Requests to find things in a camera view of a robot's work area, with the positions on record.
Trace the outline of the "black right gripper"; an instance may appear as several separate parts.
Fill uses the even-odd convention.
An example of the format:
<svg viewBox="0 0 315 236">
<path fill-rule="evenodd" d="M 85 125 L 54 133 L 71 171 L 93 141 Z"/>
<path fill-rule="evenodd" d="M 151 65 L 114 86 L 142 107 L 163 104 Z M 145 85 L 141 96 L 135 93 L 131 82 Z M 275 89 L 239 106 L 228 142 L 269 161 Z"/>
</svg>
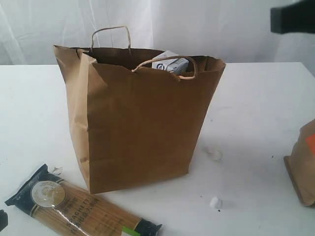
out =
<svg viewBox="0 0 315 236">
<path fill-rule="evenodd" d="M 299 2 L 270 9 L 272 33 L 315 33 L 315 1 Z"/>
</svg>

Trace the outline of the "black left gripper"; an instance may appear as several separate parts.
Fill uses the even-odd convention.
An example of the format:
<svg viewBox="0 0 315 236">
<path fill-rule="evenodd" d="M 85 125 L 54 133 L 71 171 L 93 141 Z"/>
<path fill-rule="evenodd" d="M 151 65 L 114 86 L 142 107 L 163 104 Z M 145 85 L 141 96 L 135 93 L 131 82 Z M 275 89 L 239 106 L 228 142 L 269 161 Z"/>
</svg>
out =
<svg viewBox="0 0 315 236">
<path fill-rule="evenodd" d="M 8 215 L 3 209 L 1 209 L 0 210 L 0 226 L 7 226 L 7 225 L 8 225 Z"/>
</svg>

